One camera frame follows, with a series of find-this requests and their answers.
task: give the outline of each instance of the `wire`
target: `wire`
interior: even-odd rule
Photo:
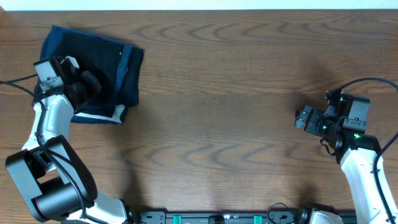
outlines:
[[[337,136],[337,127],[339,126],[341,120],[346,119],[346,118],[347,118],[346,116],[341,116],[341,117],[338,118],[338,120],[337,120],[337,122],[336,122],[335,129],[333,130],[333,134],[334,134],[335,136]]]
[[[17,78],[17,79],[15,79],[15,80],[9,80],[9,81],[7,81],[7,82],[9,82],[9,83],[19,82],[19,81],[22,81],[22,80],[26,80],[26,79],[29,79],[29,78],[36,77],[36,76],[37,76],[37,74],[29,75],[29,76],[26,76],[26,77]]]
[[[398,90],[398,85],[395,84],[394,82],[390,81],[390,80],[386,80],[384,78],[360,78],[354,81],[351,81],[347,84],[344,84],[343,86],[341,86],[340,88],[338,88],[337,90],[333,90],[332,92],[330,92],[329,97],[333,96],[334,94],[337,94],[338,92],[341,92],[342,89],[346,88],[347,86],[357,83],[357,82],[361,82],[361,81],[380,81],[380,82],[384,82],[384,83],[388,83],[390,85],[392,85],[393,87],[395,87],[395,89]],[[374,175],[374,180],[376,182],[376,186],[377,189],[379,191],[379,195],[381,198],[381,201],[383,202],[384,208],[386,209],[387,212],[387,216],[388,219],[391,221],[392,224],[395,224],[395,220],[394,217],[392,216],[391,210],[388,206],[386,197],[384,196],[383,193],[383,189],[381,188],[381,184],[380,184],[380,180],[379,180],[379,175],[378,172],[379,170],[377,169],[377,163],[379,162],[379,159],[381,157],[381,155],[383,155],[383,153],[388,149],[388,147],[391,146],[391,144],[398,138],[398,132],[397,134],[383,147],[383,149],[381,149],[381,151],[376,155],[376,158],[374,159],[373,162],[373,175]]]
[[[96,218],[90,217],[87,215],[87,220],[92,221],[93,223],[97,223],[97,224],[108,224],[107,222],[101,221],[101,220],[97,220]]]
[[[76,182],[73,180],[73,178],[71,177],[71,175],[68,173],[68,171],[65,170],[65,168],[51,155],[51,153],[49,152],[49,150],[39,141],[39,138],[41,138],[41,135],[38,133],[35,133],[36,135],[36,140],[37,143],[39,144],[41,150],[44,152],[44,154],[50,159],[50,161],[57,166],[58,169],[60,169],[61,172],[63,172],[63,174],[65,174],[65,176],[67,177],[67,179],[69,180],[69,182],[72,184],[72,187],[76,190],[76,192],[79,195],[79,201],[80,201],[80,206],[81,206],[81,219],[86,219],[86,207],[83,201],[83,196],[76,184]]]
[[[40,105],[42,106],[43,110],[47,110],[47,109],[45,109],[45,106],[44,106],[44,103],[42,102],[42,100],[36,94],[32,93],[30,90],[27,90],[24,87],[21,87],[19,85],[15,85],[15,84],[13,84],[11,82],[0,81],[0,84],[9,85],[9,86],[18,88],[18,89],[28,93],[30,96],[33,96],[33,98],[35,98],[40,103]]]
[[[35,98],[41,105],[42,107],[42,111],[46,111],[47,109],[45,108],[44,103],[42,102],[42,100],[34,93],[32,93],[30,90],[21,87],[19,85],[13,84],[11,82],[18,82],[21,80],[25,80],[28,79],[28,77],[24,77],[24,78],[19,78],[17,80],[11,80],[9,82],[6,81],[0,81],[0,84],[5,84],[5,85],[9,85],[15,88],[18,88],[26,93],[28,93],[29,95],[33,96],[33,98]],[[44,113],[41,114],[40,116],[40,121],[39,124],[41,123],[41,120],[43,119]],[[51,155],[51,153],[49,152],[49,150],[39,141],[39,138],[41,138],[42,136],[39,134],[39,127],[40,125],[37,125],[37,129],[36,129],[36,141],[37,144],[39,145],[39,147],[41,148],[41,150],[44,152],[44,154],[50,159],[50,161],[57,166],[57,168],[67,177],[67,179],[69,180],[69,182],[72,184],[73,188],[76,190],[77,194],[79,195],[79,201],[80,201],[80,206],[81,206],[81,219],[86,219],[86,207],[83,201],[83,194],[80,192],[76,182],[73,180],[73,178],[71,177],[71,175],[68,173],[67,170],[65,170],[65,168],[53,157],[53,155]]]
[[[282,202],[277,202],[277,203],[271,205],[271,207],[269,207],[268,210],[267,210],[267,218],[268,218],[268,220],[269,220],[270,222],[272,222],[273,224],[278,224],[278,223],[274,222],[274,221],[269,217],[269,213],[271,212],[271,209],[272,209],[273,207],[275,207],[276,205],[283,205],[283,206],[285,206],[287,209],[289,209],[288,206],[285,205],[285,204],[282,203]]]
[[[53,156],[55,156],[55,157],[57,157],[57,158],[63,160],[63,161],[66,162],[67,164],[73,166],[73,164],[70,162],[69,159],[67,159],[67,158],[65,158],[65,157],[63,157],[63,156],[61,156],[60,154],[58,154],[58,153],[56,153],[56,152],[54,152],[54,151],[50,151],[50,153],[51,153],[51,155],[53,155]]]

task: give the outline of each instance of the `wooden table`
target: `wooden table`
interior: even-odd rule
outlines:
[[[325,109],[325,91],[356,78],[398,82],[397,11],[0,13],[2,80],[35,73],[52,24],[146,50],[140,103],[124,124],[70,127],[98,189],[138,208],[352,209],[340,165],[293,127],[294,112]],[[383,146],[397,131],[397,92],[375,82],[346,91],[370,97],[367,133]],[[0,94],[0,223],[35,223],[4,167],[28,138],[32,98],[8,86]],[[397,201],[398,145],[384,158]]]

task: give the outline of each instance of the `folded cloth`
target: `folded cloth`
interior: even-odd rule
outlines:
[[[138,78],[144,51],[95,34],[52,26],[40,59],[76,58],[81,71],[89,70],[103,86],[100,96],[72,118],[74,123],[122,123],[130,106],[138,104]]]

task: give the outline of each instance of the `green connector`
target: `green connector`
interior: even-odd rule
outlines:
[[[254,224],[262,224],[262,216],[255,215],[254,216]]]
[[[173,224],[181,224],[181,215],[175,215],[173,216]]]

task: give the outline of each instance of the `white wall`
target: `white wall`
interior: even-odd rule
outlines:
[[[398,0],[0,0],[0,6],[6,11],[398,9]]]

